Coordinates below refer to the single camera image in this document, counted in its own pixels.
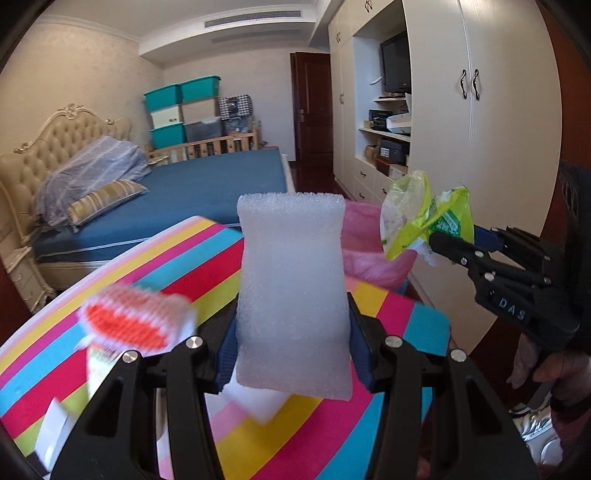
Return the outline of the person hand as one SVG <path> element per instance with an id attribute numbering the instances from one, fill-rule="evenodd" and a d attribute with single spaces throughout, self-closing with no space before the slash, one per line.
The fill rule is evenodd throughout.
<path id="1" fill-rule="evenodd" d="M 529 377 L 535 382 L 553 382 L 553 395 L 569 402 L 590 394 L 590 356 L 585 353 L 560 352 L 540 360 L 541 352 L 526 335 L 521 334 L 513 370 L 507 382 L 522 387 Z"/>

